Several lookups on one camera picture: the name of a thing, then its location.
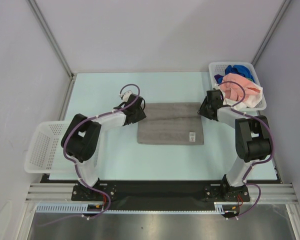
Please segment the grey terry towel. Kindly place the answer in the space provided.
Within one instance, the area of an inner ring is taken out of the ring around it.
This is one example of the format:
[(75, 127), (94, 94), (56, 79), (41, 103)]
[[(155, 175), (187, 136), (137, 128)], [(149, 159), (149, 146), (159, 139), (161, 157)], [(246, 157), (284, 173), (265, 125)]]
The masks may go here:
[(144, 145), (200, 146), (204, 130), (199, 102), (149, 103), (138, 122), (137, 142)]

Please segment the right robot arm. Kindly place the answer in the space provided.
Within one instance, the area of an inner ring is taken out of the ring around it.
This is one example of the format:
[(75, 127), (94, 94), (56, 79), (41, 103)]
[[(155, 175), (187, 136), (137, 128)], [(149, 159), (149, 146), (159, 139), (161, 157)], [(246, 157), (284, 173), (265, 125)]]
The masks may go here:
[(226, 201), (238, 196), (238, 189), (246, 185), (247, 177), (257, 165), (271, 161), (274, 156), (274, 139), (264, 115), (252, 116), (223, 104), (222, 92), (208, 90), (198, 114), (224, 123), (235, 130), (237, 158), (222, 179), (220, 195)]

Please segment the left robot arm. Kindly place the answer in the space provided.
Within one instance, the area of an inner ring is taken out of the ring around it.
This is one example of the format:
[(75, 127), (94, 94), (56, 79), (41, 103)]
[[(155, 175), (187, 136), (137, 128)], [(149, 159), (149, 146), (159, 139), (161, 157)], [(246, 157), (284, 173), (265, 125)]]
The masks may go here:
[(74, 163), (78, 181), (84, 185), (82, 194), (89, 200), (100, 195), (97, 162), (101, 159), (104, 133), (114, 128), (135, 124), (146, 118), (143, 97), (129, 94), (123, 102), (108, 113), (87, 117), (76, 114), (62, 140), (64, 157)]

